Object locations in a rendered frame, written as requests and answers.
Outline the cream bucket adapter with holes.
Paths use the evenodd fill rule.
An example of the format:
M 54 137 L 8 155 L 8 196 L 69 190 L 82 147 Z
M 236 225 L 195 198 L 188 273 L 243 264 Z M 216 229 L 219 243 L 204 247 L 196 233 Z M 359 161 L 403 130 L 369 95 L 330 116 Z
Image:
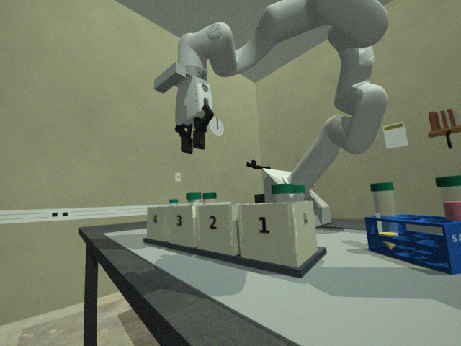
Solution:
M 147 207 L 147 239 L 168 241 L 168 206 Z
M 238 205 L 197 205 L 197 248 L 235 256 L 240 254 Z
M 299 267 L 318 251 L 313 201 L 238 205 L 238 222 L 243 258 Z
M 168 243 L 197 247 L 197 206 L 168 207 Z

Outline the blue tube rack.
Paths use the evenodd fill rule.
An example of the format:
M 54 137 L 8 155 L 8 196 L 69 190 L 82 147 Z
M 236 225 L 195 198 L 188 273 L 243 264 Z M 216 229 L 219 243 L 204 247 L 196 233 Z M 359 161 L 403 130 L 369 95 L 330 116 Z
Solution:
M 450 275 L 461 274 L 461 221 L 446 220 L 444 216 L 407 214 L 396 215 L 396 218 L 364 218 L 370 251 Z M 399 236 L 379 235 L 377 221 L 397 223 Z M 409 231 L 406 223 L 442 227 L 443 235 Z M 397 245 L 388 249 L 381 241 Z

